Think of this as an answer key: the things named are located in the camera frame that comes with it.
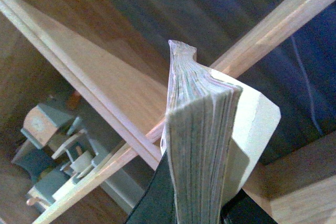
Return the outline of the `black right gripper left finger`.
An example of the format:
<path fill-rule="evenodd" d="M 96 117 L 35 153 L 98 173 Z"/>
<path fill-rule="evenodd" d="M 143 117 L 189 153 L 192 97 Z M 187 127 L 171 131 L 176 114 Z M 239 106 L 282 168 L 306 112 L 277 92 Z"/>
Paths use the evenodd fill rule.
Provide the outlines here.
<path fill-rule="evenodd" d="M 147 190 L 125 222 L 176 223 L 174 188 L 166 154 L 163 155 Z"/>

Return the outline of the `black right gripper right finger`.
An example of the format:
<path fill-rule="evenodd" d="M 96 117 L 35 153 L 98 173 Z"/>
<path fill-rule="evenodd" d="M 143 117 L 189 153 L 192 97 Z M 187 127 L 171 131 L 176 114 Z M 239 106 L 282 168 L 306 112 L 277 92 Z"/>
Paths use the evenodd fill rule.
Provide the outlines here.
<path fill-rule="evenodd" d="M 222 207 L 222 223 L 275 224 L 276 221 L 241 189 Z"/>

